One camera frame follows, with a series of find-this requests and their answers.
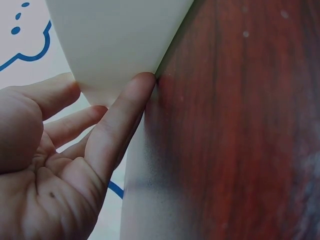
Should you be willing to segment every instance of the wood grain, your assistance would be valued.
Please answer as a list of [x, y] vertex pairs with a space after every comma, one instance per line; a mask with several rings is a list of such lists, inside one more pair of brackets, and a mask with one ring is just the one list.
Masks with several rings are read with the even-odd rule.
[[158, 75], [122, 239], [320, 239], [320, 2], [195, 0]]

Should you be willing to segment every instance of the blue drawing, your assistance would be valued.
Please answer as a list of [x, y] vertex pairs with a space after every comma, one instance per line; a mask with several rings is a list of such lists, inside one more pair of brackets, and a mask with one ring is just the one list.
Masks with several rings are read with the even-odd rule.
[[26, 55], [23, 55], [22, 53], [17, 53], [15, 56], [13, 56], [7, 62], [0, 65], [0, 72], [3, 69], [5, 69], [6, 67], [10, 66], [10, 64], [12, 64], [14, 61], [16, 61], [18, 59], [20, 59], [22, 61], [26, 61], [26, 62], [33, 62], [33, 61], [41, 59], [47, 53], [49, 46], [50, 46], [50, 35], [49, 35], [50, 29], [51, 29], [51, 21], [48, 22], [47, 26], [45, 27], [45, 29], [43, 31], [45, 42], [44, 42], [44, 47], [40, 53], [38, 53], [35, 56], [26, 56]]
[[124, 198], [124, 191], [113, 181], [109, 182], [108, 188], [112, 190], [115, 194], [119, 196], [119, 198], [123, 199]]
[[[25, 2], [25, 3], [23, 3], [23, 4], [21, 5], [21, 7], [26, 8], [26, 7], [28, 7], [29, 5], [30, 5], [29, 2]], [[21, 17], [21, 12], [19, 12], [17, 15], [15, 15], [15, 20], [19, 20], [20, 17]], [[12, 28], [12, 30], [11, 30], [11, 34], [12, 34], [12, 35], [16, 35], [16, 34], [18, 34], [19, 32], [20, 32], [20, 27], [18, 27], [18, 26]]]
[[20, 27], [18, 27], [18, 26], [12, 28], [12, 30], [11, 30], [11, 34], [12, 34], [12, 35], [16, 35], [16, 34], [18, 34], [19, 32], [20, 32]]
[[15, 20], [19, 20], [21, 17], [21, 12], [19, 12], [17, 15], [15, 15]]
[[23, 3], [23, 4], [21, 5], [21, 7], [25, 8], [25, 7], [28, 7], [29, 5], [30, 5], [29, 2], [25, 2], [25, 3]]

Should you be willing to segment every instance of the blue line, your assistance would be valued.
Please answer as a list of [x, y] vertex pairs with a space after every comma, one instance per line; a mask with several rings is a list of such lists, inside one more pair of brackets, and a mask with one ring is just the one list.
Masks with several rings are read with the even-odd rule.
[[49, 46], [50, 46], [50, 35], [49, 35], [49, 30], [51, 28], [51, 21], [48, 22], [47, 26], [45, 27], [44, 31], [43, 31], [43, 35], [44, 35], [44, 47], [42, 49], [42, 51], [35, 55], [35, 56], [26, 56], [23, 55], [21, 53], [16, 54], [14, 57], [12, 57], [10, 60], [8, 60], [6, 63], [4, 63], [3, 65], [0, 65], [0, 72], [5, 69], [6, 67], [8, 67], [10, 64], [12, 64], [14, 61], [16, 61], [17, 59], [20, 59], [22, 61], [26, 61], [26, 62], [33, 62], [36, 60], [41, 59], [48, 51]]
[[114, 193], [117, 194], [119, 196], [119, 198], [121, 198], [121, 199], [124, 198], [124, 191], [117, 184], [115, 184], [113, 181], [109, 182], [108, 188], [111, 189], [112, 191], [114, 191]]

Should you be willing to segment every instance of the hand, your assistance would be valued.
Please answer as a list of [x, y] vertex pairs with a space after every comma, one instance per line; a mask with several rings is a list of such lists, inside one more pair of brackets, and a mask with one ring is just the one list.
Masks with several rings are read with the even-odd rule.
[[154, 85], [141, 73], [108, 110], [92, 106], [46, 125], [80, 96], [71, 74], [0, 90], [0, 239], [86, 239]]

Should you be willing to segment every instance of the blue dot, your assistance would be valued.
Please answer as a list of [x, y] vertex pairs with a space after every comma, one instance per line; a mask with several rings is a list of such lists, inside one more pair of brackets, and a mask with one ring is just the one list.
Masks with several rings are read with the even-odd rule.
[[15, 15], [15, 20], [19, 20], [20, 17], [21, 17], [21, 12], [19, 12], [17, 15]]
[[18, 27], [18, 26], [12, 28], [12, 30], [11, 30], [11, 34], [12, 34], [12, 35], [16, 35], [16, 34], [18, 34], [19, 32], [20, 32], [20, 27]]
[[23, 3], [23, 4], [21, 5], [21, 7], [25, 8], [25, 7], [28, 7], [29, 5], [30, 5], [29, 2], [25, 2], [25, 3]]

